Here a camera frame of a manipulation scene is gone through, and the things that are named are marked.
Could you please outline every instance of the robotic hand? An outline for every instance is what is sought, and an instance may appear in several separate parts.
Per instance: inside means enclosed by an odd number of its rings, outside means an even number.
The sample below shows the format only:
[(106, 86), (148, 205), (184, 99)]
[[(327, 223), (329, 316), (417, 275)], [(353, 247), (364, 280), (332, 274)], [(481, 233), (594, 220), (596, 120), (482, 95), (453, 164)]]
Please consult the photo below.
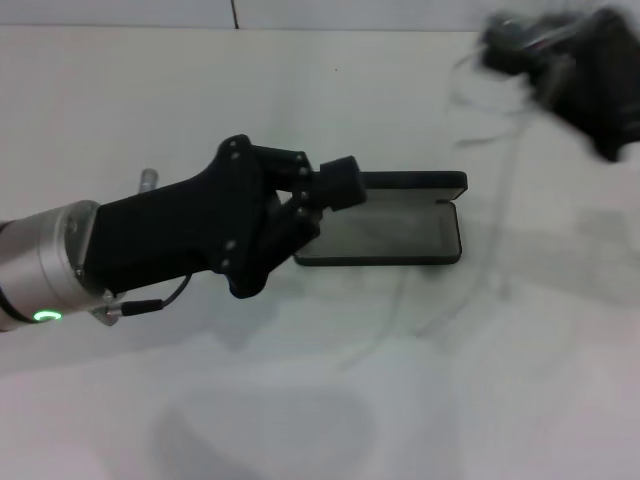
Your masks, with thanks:
[[(277, 191), (291, 192), (281, 203)], [(366, 201), (353, 157), (313, 172), (304, 152), (238, 135), (180, 183), (106, 205), (81, 201), (0, 227), (0, 330), (91, 310), (107, 325), (161, 310), (191, 274), (225, 275), (237, 298), (320, 234), (325, 208)], [(117, 303), (128, 290), (177, 277), (168, 300)]]

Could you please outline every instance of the robotic arm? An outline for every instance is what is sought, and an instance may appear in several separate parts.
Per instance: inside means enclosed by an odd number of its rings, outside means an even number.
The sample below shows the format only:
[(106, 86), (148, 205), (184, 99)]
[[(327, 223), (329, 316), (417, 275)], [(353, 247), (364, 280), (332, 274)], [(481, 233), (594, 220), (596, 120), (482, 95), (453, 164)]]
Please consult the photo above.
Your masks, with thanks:
[[(281, 203), (278, 190), (291, 199)], [(252, 297), (272, 270), (320, 234), (325, 208), (365, 201), (353, 157), (313, 172), (304, 152), (257, 147), (244, 135), (229, 138), (191, 179), (2, 225), (0, 330), (82, 310), (113, 325), (120, 316), (167, 305), (118, 303), (128, 290), (183, 276), (184, 287), (204, 270), (225, 275), (235, 297)]]

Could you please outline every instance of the black rectangular case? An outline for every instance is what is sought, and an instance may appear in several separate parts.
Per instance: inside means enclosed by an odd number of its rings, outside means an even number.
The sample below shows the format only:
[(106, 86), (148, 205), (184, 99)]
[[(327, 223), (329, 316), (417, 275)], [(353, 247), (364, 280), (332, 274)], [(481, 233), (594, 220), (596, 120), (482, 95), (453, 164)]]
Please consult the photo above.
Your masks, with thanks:
[(463, 172), (363, 173), (368, 200), (327, 211), (321, 235), (295, 255), (309, 267), (450, 265), (462, 255), (453, 200)]

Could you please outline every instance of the black cable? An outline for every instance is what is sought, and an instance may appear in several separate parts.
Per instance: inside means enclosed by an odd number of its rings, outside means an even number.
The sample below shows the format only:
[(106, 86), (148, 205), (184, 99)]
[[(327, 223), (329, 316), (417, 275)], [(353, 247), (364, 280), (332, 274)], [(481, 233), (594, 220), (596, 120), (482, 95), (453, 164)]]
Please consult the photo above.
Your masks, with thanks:
[(144, 313), (158, 312), (171, 305), (189, 285), (191, 274), (184, 277), (180, 286), (166, 300), (142, 300), (136, 302), (123, 302), (120, 304), (120, 311), (123, 317), (132, 317)]

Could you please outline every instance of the white table surface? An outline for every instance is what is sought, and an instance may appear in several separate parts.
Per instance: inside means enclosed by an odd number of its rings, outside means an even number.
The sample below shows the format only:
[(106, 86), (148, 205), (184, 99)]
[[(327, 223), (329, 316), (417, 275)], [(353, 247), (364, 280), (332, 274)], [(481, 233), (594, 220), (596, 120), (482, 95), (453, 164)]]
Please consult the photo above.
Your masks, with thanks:
[[(429, 169), (427, 132), (473, 41), (1, 27), (0, 215), (128, 196), (144, 166), (182, 180), (236, 133), (316, 166), (353, 154), (368, 170)], [(0, 476), (638, 478), (633, 160), (600, 163), (537, 116), (481, 286), (290, 261), (251, 300), (203, 273), (167, 311), (110, 329), (78, 314), (2, 334)], [(469, 172), (457, 202), (463, 231), (482, 177)]]

